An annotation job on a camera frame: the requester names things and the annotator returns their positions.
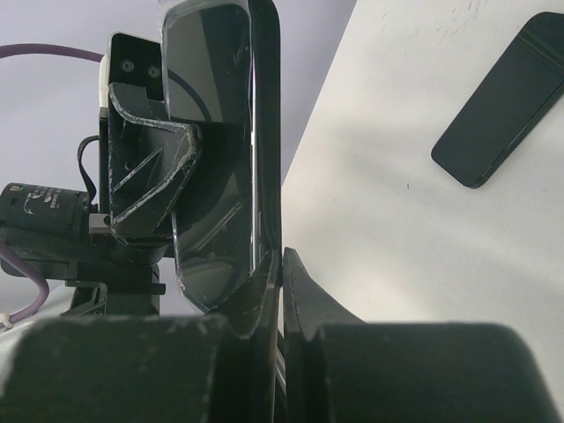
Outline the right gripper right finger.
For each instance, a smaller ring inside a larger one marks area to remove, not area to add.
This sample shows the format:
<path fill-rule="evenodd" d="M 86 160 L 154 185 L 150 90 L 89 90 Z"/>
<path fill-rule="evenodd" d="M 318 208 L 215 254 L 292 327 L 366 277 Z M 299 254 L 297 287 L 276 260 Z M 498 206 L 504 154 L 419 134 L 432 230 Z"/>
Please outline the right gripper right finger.
<path fill-rule="evenodd" d="M 291 422 L 558 422 L 537 362 L 492 323 L 366 323 L 283 255 Z"/>

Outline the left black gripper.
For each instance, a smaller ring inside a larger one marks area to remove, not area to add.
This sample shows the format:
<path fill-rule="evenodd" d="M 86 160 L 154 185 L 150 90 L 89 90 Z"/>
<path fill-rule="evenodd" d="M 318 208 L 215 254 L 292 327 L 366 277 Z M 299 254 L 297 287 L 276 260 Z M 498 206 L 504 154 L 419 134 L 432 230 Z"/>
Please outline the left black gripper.
<path fill-rule="evenodd" d="M 78 284 L 97 293 L 107 315 L 159 311 L 158 263 L 172 242 L 170 213 L 202 152 L 199 125 L 167 113 L 161 46 L 114 33 L 100 61 L 99 179 L 79 170 L 88 199 L 89 256 Z"/>

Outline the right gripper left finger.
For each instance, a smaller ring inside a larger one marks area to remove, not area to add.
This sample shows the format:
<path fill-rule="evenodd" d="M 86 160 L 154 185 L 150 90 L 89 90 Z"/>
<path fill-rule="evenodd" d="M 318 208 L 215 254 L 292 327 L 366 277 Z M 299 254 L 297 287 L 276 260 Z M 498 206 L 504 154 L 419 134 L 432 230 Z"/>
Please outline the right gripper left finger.
<path fill-rule="evenodd" d="M 279 256 L 201 316 L 44 319 L 1 373 L 4 422 L 271 422 Z"/>

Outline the black phone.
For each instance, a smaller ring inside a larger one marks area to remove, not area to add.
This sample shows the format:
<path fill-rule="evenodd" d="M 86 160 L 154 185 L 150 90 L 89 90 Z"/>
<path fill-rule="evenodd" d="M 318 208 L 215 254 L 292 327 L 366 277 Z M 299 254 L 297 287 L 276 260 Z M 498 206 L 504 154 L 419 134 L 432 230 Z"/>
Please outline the black phone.
<path fill-rule="evenodd" d="M 260 251 L 250 25 L 245 1 L 185 1 L 163 21 L 168 113 L 202 137 L 173 232 L 180 289 L 203 311 L 250 278 Z"/>
<path fill-rule="evenodd" d="M 563 95 L 563 15 L 530 18 L 431 151 L 469 189 L 482 186 Z"/>

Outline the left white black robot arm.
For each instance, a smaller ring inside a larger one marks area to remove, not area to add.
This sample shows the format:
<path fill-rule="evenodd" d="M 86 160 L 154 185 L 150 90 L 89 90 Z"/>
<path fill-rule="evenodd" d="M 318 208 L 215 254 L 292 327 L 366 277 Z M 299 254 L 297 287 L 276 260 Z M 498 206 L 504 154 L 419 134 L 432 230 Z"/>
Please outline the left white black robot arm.
<path fill-rule="evenodd" d="M 1 265 L 12 275 L 59 280 L 70 315 L 156 315 L 172 253 L 172 214 L 201 154 L 201 131 L 167 112 L 158 42 L 114 34 L 108 52 L 24 44 L 2 56 L 50 54 L 100 66 L 99 131 L 78 145 L 99 151 L 84 189 L 8 184 L 1 194 Z"/>

